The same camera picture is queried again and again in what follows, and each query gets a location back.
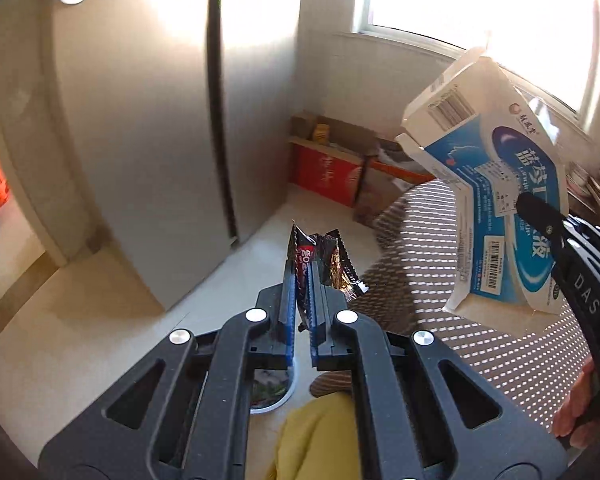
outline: window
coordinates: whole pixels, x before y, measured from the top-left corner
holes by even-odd
[[[598,0],[365,0],[362,13],[360,32],[451,57],[488,46],[490,56],[538,90],[531,93],[574,119],[589,100]]]

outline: hand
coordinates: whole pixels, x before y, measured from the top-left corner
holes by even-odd
[[[591,380],[595,370],[593,359],[591,357],[587,358],[571,392],[560,410],[555,414],[552,425],[552,432],[555,436],[571,434],[569,443],[572,447],[580,449],[587,447],[600,430],[600,420],[592,420],[579,426],[575,431],[573,430],[577,418],[587,411],[591,402]]]

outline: refrigerator door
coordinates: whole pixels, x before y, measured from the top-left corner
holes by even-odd
[[[221,0],[224,141],[238,239],[285,201],[300,0]]]
[[[52,8],[54,70],[94,202],[164,308],[230,250],[210,132],[208,0]]]

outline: snack packet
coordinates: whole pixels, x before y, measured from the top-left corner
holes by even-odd
[[[296,266],[296,303],[302,319],[301,332],[310,326],[307,314],[308,271],[312,261],[317,262],[320,282],[341,290],[347,301],[355,300],[368,291],[368,286],[358,277],[337,229],[325,235],[309,236],[294,224],[287,256]]]

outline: tiled floor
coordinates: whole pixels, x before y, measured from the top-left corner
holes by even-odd
[[[351,210],[290,187],[288,201],[196,290],[164,313],[113,248],[58,270],[0,335],[0,423],[37,463],[45,443],[173,328],[218,329],[280,282],[293,220],[308,232],[339,228],[363,272],[379,256]],[[299,384],[285,406],[251,419],[248,480],[260,480],[286,413],[310,400],[308,337],[296,337]]]

